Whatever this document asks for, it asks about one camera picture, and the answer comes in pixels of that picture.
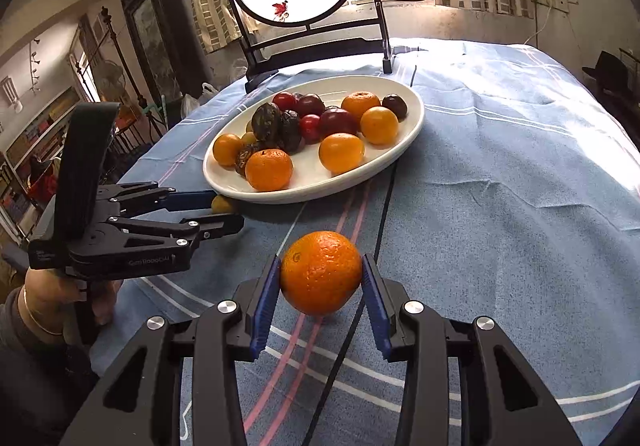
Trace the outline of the person left forearm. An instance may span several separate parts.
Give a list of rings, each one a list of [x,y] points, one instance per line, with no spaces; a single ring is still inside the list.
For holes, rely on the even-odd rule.
[[[87,353],[40,341],[14,290],[1,305],[1,443],[56,445],[99,381]]]

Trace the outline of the person left hand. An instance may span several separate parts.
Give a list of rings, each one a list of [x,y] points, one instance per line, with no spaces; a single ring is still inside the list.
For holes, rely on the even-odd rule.
[[[17,296],[17,310],[27,329],[39,341],[47,345],[63,343],[66,310],[86,299],[80,284],[80,280],[62,277],[55,270],[30,268],[27,271]],[[121,280],[93,284],[98,292],[91,296],[90,322],[104,326],[112,320],[121,286]]]

